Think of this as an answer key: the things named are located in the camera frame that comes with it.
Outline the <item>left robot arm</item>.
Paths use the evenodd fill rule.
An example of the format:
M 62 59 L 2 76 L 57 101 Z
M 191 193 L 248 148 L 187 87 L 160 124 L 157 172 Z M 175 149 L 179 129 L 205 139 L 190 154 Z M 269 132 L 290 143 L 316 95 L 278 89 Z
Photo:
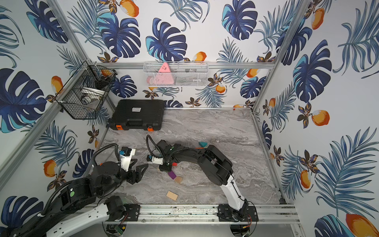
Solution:
M 93 172 L 86 177 L 68 181 L 55 190 L 46 203 L 26 197 L 10 197 L 3 207 L 1 222 L 2 237 L 45 237 L 47 232 L 67 216 L 76 213 L 97 199 L 105 198 L 105 214 L 111 220 L 122 217 L 125 208 L 119 196 L 112 193 L 122 183 L 139 183 L 148 164 L 132 166 L 137 163 L 131 159 L 126 168 L 118 145 L 111 143 L 94 152 L 91 160 Z

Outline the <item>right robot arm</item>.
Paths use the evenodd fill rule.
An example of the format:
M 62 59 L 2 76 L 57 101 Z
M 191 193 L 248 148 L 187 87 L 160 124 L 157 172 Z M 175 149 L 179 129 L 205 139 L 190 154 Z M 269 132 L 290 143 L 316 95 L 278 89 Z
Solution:
M 255 207 L 240 192 L 234 177 L 232 162 L 214 145 L 206 148 L 190 148 L 181 144 L 170 145 L 161 140 L 155 143 L 150 135 L 146 136 L 150 155 L 149 162 L 159 165 L 159 170 L 171 172 L 174 163 L 197 164 L 206 177 L 221 187 L 227 198 L 227 204 L 218 206 L 217 216 L 220 222 L 258 222 Z

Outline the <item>purple triangle block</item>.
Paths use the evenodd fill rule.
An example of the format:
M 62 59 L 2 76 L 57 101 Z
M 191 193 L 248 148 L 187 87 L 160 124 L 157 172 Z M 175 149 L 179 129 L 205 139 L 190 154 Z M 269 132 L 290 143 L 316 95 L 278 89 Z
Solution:
M 169 177 L 174 180 L 177 176 L 173 171 L 168 172 Z

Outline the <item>teal block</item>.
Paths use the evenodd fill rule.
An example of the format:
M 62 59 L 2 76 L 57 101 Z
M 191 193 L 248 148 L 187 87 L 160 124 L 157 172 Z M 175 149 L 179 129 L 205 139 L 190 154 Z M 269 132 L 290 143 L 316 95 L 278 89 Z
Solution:
M 206 148 L 208 146 L 207 142 L 199 142 L 198 143 L 201 148 Z

